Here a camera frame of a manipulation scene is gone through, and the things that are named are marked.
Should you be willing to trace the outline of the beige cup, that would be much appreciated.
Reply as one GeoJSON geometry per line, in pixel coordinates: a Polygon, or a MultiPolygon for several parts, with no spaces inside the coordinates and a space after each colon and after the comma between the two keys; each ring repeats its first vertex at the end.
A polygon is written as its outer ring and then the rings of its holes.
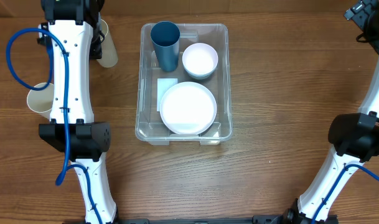
{"type": "Polygon", "coordinates": [[[102,57],[97,61],[102,67],[111,68],[118,63],[118,54],[108,24],[103,19],[100,24],[105,37],[101,43],[102,57]]]}
{"type": "Polygon", "coordinates": [[[28,108],[50,120],[50,113],[54,100],[54,85],[50,83],[43,90],[30,90],[27,94],[26,103],[28,108]]]}

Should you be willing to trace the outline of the blue cup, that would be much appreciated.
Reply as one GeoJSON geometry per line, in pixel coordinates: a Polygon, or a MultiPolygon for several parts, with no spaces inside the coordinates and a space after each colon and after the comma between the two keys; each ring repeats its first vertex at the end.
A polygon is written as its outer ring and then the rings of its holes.
{"type": "Polygon", "coordinates": [[[151,29],[151,40],[160,68],[173,72],[179,61],[179,28],[169,21],[158,22],[151,29]]]}

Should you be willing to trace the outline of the pink bowl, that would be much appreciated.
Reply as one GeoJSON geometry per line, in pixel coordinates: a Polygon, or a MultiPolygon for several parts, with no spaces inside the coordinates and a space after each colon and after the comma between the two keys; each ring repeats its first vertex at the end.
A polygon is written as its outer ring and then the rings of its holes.
{"type": "Polygon", "coordinates": [[[217,51],[205,43],[188,46],[182,54],[182,63],[187,73],[199,75],[212,73],[218,65],[217,51]]]}

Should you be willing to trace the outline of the grey bowl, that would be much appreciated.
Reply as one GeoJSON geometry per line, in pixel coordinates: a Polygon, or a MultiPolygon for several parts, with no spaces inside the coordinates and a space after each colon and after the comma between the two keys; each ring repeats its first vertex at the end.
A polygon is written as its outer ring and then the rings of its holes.
{"type": "Polygon", "coordinates": [[[196,74],[196,73],[187,73],[189,77],[193,78],[194,80],[207,80],[207,79],[210,79],[212,76],[213,76],[213,72],[212,73],[207,73],[207,74],[203,74],[203,75],[199,75],[199,74],[196,74]]]}

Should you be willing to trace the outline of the pink plate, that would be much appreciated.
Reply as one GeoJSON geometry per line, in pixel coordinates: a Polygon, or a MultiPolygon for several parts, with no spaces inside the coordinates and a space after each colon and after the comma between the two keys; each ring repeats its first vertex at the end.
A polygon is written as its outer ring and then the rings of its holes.
{"type": "Polygon", "coordinates": [[[165,92],[159,112],[162,122],[173,133],[198,135],[215,121],[217,102],[207,87],[196,82],[181,82],[165,92]]]}

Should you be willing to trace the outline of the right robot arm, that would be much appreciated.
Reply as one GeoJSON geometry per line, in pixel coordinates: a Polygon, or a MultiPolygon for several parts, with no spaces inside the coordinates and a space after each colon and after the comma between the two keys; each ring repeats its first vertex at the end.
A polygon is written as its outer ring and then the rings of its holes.
{"type": "Polygon", "coordinates": [[[357,42],[378,54],[372,82],[356,113],[340,114],[330,125],[329,153],[308,189],[273,223],[337,223],[329,210],[351,176],[379,156],[379,1],[362,0],[344,14],[362,30],[357,42]]]}

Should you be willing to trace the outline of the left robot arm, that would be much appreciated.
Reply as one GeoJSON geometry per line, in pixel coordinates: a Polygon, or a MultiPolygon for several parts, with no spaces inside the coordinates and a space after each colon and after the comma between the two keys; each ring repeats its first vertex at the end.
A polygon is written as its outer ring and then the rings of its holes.
{"type": "Polygon", "coordinates": [[[95,121],[89,85],[91,59],[105,68],[118,62],[110,30],[100,16],[104,2],[43,0],[41,5],[51,34],[45,44],[53,53],[54,98],[50,122],[39,126],[39,136],[65,155],[55,183],[61,185],[67,171],[74,170],[86,208],[84,222],[117,223],[106,172],[110,125],[95,121]]]}

